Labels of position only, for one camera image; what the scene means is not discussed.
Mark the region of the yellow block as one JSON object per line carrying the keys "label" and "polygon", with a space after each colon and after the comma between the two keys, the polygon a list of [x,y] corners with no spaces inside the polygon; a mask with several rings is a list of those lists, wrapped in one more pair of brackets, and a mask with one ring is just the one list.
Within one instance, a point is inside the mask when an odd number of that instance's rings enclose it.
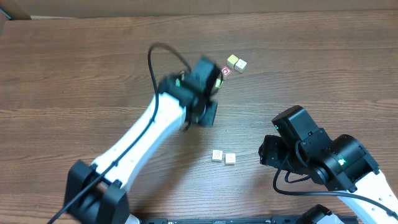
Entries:
{"label": "yellow block", "polygon": [[184,79],[185,79],[185,71],[181,71],[180,72],[180,78],[181,78],[181,81],[184,81]]}
{"label": "yellow block", "polygon": [[234,54],[231,54],[227,61],[226,64],[228,67],[230,68],[234,68],[235,64],[238,62],[239,58],[237,56],[235,56]]}
{"label": "yellow block", "polygon": [[223,81],[221,81],[220,79],[217,79],[217,80],[216,80],[216,83],[215,83],[215,87],[216,87],[216,88],[221,88],[222,85],[223,85]]}

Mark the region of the red C block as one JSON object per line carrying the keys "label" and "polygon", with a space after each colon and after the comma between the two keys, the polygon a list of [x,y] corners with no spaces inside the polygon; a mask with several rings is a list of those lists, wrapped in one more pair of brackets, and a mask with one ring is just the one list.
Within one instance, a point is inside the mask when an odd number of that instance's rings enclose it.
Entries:
{"label": "red C block", "polygon": [[228,66],[224,66],[221,68],[221,73],[223,79],[225,79],[231,73],[231,69]]}

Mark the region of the white patterned block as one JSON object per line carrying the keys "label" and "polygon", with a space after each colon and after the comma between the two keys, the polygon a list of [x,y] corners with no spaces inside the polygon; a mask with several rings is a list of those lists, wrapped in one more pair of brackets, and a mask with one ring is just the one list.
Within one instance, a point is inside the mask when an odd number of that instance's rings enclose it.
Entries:
{"label": "white patterned block", "polygon": [[221,162],[223,160],[223,151],[213,150],[211,159],[212,161]]}

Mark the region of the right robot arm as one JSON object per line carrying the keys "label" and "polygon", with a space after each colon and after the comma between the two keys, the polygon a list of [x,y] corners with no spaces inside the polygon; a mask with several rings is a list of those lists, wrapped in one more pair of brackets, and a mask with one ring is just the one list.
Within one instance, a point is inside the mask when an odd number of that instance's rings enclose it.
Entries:
{"label": "right robot arm", "polygon": [[[363,223],[397,223],[397,197],[379,164],[356,138],[342,134],[331,139],[307,110],[295,105],[272,124],[278,135],[265,136],[260,163],[276,168],[274,190],[289,196],[338,197]],[[301,175],[326,187],[325,191],[287,191],[278,188],[282,171]]]}

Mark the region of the yellow block top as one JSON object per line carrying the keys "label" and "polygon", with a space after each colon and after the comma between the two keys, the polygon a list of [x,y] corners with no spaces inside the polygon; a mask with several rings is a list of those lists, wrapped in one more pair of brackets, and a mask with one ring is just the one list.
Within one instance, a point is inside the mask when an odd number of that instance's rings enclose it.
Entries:
{"label": "yellow block top", "polygon": [[228,67],[230,68],[234,68],[235,64],[238,62],[239,58],[237,56],[235,56],[234,54],[231,54],[227,61],[226,64]]}

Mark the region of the yellow block left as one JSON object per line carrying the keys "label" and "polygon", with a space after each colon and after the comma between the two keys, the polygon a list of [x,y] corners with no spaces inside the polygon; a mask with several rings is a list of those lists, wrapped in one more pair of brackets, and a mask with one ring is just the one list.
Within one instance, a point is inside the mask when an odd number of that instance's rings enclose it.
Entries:
{"label": "yellow block left", "polygon": [[185,71],[181,71],[180,72],[180,78],[181,78],[181,81],[184,81],[184,79],[185,79]]}

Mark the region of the white letter block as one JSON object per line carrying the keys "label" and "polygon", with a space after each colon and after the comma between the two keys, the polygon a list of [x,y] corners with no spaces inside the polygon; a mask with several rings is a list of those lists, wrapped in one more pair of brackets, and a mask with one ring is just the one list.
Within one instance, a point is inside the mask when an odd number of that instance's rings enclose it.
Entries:
{"label": "white letter block", "polygon": [[226,165],[235,165],[236,163],[236,154],[235,153],[226,153],[225,154],[225,164]]}

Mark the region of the white block top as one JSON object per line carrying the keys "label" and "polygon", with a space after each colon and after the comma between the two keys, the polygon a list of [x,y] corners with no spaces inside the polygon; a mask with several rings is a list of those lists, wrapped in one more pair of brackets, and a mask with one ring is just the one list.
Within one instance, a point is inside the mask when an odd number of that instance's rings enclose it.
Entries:
{"label": "white block top", "polygon": [[247,62],[242,60],[241,58],[234,65],[234,69],[237,70],[239,73],[243,73],[246,67]]}

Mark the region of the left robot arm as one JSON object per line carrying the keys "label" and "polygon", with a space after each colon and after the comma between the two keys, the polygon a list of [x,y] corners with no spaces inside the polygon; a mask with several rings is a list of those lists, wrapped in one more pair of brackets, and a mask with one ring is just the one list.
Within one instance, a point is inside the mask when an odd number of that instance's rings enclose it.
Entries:
{"label": "left robot arm", "polygon": [[220,68],[203,57],[191,72],[165,77],[144,114],[90,165],[69,170],[66,212],[81,223],[140,223],[127,194],[157,148],[185,123],[211,127],[217,102],[211,100]]}

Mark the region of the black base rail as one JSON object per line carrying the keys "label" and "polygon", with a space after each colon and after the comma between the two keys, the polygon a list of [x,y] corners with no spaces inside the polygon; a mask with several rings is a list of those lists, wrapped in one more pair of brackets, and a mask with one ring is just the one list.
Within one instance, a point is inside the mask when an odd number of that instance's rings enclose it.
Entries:
{"label": "black base rail", "polygon": [[179,219],[141,218],[141,224],[296,224],[300,215],[282,215],[268,218],[209,218]]}

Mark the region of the yellow block middle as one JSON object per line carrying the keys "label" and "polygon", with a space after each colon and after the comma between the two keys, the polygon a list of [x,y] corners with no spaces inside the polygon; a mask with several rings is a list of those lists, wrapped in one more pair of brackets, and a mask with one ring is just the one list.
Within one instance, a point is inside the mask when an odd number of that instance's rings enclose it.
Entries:
{"label": "yellow block middle", "polygon": [[220,79],[217,79],[217,80],[216,80],[216,83],[215,83],[215,87],[216,87],[216,88],[221,88],[222,85],[223,85],[223,81],[221,81]]}

